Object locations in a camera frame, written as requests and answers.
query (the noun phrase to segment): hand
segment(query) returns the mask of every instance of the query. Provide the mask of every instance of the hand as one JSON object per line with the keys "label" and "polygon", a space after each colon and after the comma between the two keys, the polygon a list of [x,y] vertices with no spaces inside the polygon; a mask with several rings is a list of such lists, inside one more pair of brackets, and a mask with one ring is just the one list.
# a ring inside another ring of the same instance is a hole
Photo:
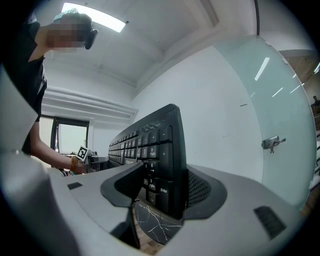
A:
{"label": "hand", "polygon": [[86,174],[87,173],[87,168],[83,162],[78,161],[75,172],[76,172],[76,174]]}

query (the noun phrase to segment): beaded bracelet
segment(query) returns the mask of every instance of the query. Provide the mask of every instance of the beaded bracelet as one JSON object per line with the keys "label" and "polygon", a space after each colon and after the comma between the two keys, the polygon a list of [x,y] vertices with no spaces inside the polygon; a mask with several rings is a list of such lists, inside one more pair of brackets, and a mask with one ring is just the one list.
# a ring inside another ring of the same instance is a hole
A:
{"label": "beaded bracelet", "polygon": [[76,174],[77,165],[78,165],[78,159],[75,156],[71,157],[70,171]]}

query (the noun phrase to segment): ergonomic keyboard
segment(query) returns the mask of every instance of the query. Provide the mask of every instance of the ergonomic keyboard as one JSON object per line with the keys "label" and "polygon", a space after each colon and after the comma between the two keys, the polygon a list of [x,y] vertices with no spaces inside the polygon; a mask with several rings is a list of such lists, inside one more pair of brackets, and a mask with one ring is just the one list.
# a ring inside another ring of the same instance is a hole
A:
{"label": "ergonomic keyboard", "polygon": [[109,168],[143,162],[139,196],[179,219],[186,208],[188,171],[179,108],[166,105],[119,133],[109,146]]}

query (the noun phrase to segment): window frame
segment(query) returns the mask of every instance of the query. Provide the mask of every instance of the window frame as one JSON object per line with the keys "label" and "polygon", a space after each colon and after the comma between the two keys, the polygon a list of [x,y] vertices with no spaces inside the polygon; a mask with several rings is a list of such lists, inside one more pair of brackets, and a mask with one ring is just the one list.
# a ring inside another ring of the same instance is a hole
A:
{"label": "window frame", "polygon": [[45,115],[45,114],[42,114],[41,117],[53,119],[52,129],[51,129],[51,139],[50,139],[50,148],[52,148],[53,150],[56,150],[56,139],[58,134],[57,129],[59,125],[86,127],[85,147],[86,148],[88,147],[88,132],[89,132],[90,121],[83,121],[83,120],[51,116],[51,115]]}

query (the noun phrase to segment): fluorescent light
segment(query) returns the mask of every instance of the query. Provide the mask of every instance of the fluorescent light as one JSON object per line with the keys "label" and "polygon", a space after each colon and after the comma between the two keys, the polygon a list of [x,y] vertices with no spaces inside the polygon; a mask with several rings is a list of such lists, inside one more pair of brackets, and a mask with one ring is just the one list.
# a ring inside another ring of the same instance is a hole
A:
{"label": "fluorescent light", "polygon": [[264,59],[264,61],[263,61],[262,65],[261,65],[258,73],[256,74],[254,80],[257,81],[257,80],[259,79],[259,77],[261,76],[262,72],[264,71],[266,65],[268,64],[268,61],[269,61],[269,60],[270,60],[270,58],[268,58],[268,57],[266,57],[266,58]]}
{"label": "fluorescent light", "polygon": [[117,32],[120,32],[126,25],[121,20],[118,20],[117,18],[112,17],[106,13],[75,3],[65,2],[63,4],[61,12],[63,13],[72,8],[76,8],[80,14],[88,15],[92,19],[92,21],[106,26]]}
{"label": "fluorescent light", "polygon": [[300,86],[300,85],[298,85],[298,87],[297,87],[297,88],[295,88],[295,89],[294,89],[292,92],[290,92],[290,93],[292,94],[296,89],[298,89],[298,88],[299,88],[299,86]]}
{"label": "fluorescent light", "polygon": [[316,66],[316,68],[315,68],[315,70],[313,72],[316,72],[318,70],[319,66],[320,66],[320,62],[318,64],[318,66]]}
{"label": "fluorescent light", "polygon": [[272,95],[272,97],[276,96],[282,89],[283,87],[280,90],[278,90],[274,95]]}

